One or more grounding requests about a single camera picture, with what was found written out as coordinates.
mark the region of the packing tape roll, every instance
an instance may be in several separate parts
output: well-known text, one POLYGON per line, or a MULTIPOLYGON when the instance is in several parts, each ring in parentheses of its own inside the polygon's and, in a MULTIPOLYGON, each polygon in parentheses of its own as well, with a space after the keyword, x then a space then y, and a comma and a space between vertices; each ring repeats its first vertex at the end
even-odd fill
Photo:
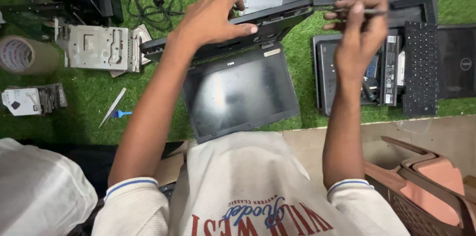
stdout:
POLYGON ((7 36, 0 40, 0 67, 19 75, 53 73, 59 65, 60 54, 49 43, 7 36))

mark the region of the blue sleeve stripe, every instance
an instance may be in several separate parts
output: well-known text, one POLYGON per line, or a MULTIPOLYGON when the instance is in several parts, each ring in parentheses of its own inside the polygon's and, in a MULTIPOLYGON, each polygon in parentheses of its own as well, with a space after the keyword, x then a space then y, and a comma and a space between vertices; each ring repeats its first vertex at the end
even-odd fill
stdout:
POLYGON ((339 183, 339 184, 333 186, 333 187, 327 192, 327 196, 329 196, 329 194, 330 194, 333 190, 335 190, 338 186, 343 185, 343 184, 349 184, 349 183, 366 184, 367 186, 369 186, 369 187, 372 188, 372 186, 370 186, 368 183, 366 183, 366 182, 364 182, 364 181, 345 181, 345 182, 342 182, 342 183, 339 183))
POLYGON ((133 181, 129 181, 129 182, 126 182, 126 183, 123 183, 123 184, 120 184, 119 186, 115 187, 114 189, 112 189, 111 191, 109 191, 108 194, 106 194, 106 197, 104 198, 104 202, 109 198, 109 195, 111 195, 111 193, 113 193, 114 191, 124 187, 124 186, 127 186, 127 185, 131 185, 131 184, 137 184, 137 183, 152 183, 154 185, 157 186, 157 183, 155 181, 152 181, 152 180, 147 180, 147 179, 140 179, 140 180, 133 180, 133 181))

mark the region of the blue brush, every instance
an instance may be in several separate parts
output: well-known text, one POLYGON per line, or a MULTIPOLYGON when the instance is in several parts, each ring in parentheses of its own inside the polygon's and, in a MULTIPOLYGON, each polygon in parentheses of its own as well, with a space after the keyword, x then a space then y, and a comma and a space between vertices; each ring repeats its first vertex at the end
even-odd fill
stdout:
POLYGON ((114 111, 111 115, 111 118, 117 119, 117 118, 121 118, 124 115, 131 115, 131 114, 132 114, 132 111, 128 111, 128 112, 114 111))

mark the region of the green turf mat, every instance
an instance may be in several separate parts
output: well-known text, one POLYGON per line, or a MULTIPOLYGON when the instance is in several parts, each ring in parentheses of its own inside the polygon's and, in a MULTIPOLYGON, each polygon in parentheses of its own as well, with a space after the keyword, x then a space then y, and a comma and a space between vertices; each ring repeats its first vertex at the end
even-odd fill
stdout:
MULTIPOLYGON (((0 0, 0 3, 14 3, 18 0, 0 0)), ((183 0, 184 4, 193 0, 183 0)), ((127 0, 122 0, 124 11, 123 27, 133 28, 137 19, 126 12, 127 0)), ((476 0, 438 0, 439 23, 476 22, 476 0)), ((174 26, 179 17, 173 18, 174 26)), ((299 26, 296 26, 283 40, 289 73, 299 101, 301 114, 261 127, 263 131, 283 131, 312 128, 327 125, 327 117, 316 109, 315 85, 312 73, 310 38, 315 34, 324 34, 321 26, 322 13, 315 13, 299 26)), ((166 35, 164 32, 150 29, 153 38, 166 35)), ((3 25, 0 36, 9 34, 24 35, 11 25, 3 25)), ((0 138, 33 139, 38 142, 76 142, 95 144, 116 144, 120 141, 122 131, 127 125, 128 117, 110 120, 104 127, 98 126, 104 114, 121 91, 127 91, 117 109, 130 111, 140 98, 156 64, 144 67, 141 73, 129 73, 111 78, 107 71, 64 68, 48 77, 17 76, 0 71, 0 90, 9 85, 27 86, 62 82, 68 100, 68 108, 57 110, 47 116, 13 117, 6 108, 0 112, 0 138)), ((476 114, 476 99, 442 100, 438 103, 439 116, 476 114)), ((381 122, 403 120, 400 108, 365 106, 362 107, 362 122, 381 122)), ((169 140, 176 141, 193 138, 187 112, 183 101, 179 99, 170 127, 169 140)))

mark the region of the detached laptop keyboard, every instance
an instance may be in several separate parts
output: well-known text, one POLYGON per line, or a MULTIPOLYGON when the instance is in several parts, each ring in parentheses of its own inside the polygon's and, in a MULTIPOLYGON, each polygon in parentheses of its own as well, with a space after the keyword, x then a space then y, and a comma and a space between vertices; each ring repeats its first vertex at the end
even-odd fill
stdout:
POLYGON ((403 114, 437 114, 439 88, 436 24, 405 23, 405 57, 403 114))

